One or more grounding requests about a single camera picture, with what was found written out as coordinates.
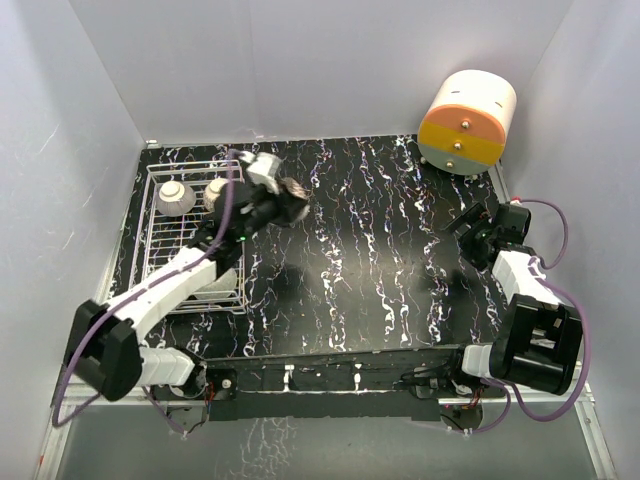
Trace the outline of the purple striped bowl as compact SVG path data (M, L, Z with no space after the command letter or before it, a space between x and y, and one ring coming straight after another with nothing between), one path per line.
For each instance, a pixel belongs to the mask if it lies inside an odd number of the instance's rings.
M194 190L181 182L170 180L163 183L156 195L156 210L169 217L189 213L196 203Z

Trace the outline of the pink spoked patterned bowl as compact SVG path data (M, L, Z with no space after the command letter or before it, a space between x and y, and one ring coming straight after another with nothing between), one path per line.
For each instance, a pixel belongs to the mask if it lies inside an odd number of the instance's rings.
M215 210L215 202L227 183L228 180L225 178L216 178L205 187L202 200L206 211L213 212Z

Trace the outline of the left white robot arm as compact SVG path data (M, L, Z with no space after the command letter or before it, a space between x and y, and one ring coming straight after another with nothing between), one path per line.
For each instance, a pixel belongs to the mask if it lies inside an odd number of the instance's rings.
M269 224L290 226L308 212L308 195L284 178L270 191L264 185L226 182L214 209L188 244L163 267L129 291L76 310L65 357L64 377L76 375L109 401L135 387L171 386L194 399L207 376L195 359L176 348L147 348L142 342L164 317L197 291L235 268L243 243Z

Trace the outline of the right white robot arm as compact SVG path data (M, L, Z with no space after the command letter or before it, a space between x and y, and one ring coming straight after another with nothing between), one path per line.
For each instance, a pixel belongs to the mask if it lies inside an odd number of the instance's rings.
M496 379L561 395L572 381L582 342L575 307L544 286L539 257L525 244L531 212L502 203L490 214L479 203L454 218L445 230L455 234L461 257L478 271L488 271L507 300L495 340L468 345L461 362L445 376L447 388L466 397L482 379Z

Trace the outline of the green patterned bowl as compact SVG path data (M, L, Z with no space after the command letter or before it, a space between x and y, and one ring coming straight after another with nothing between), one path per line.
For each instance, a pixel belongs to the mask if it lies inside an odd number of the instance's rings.
M225 301L235 296L236 287L236 270L229 269L218 279L196 291L193 296L201 301Z

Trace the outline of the brown lattice patterned bowl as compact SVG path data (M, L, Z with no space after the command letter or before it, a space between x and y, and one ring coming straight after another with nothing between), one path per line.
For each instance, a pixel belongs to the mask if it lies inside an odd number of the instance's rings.
M288 224L296 224L306 218L309 213L309 195L304 187L291 177L280 180L280 199L284 205L284 221Z

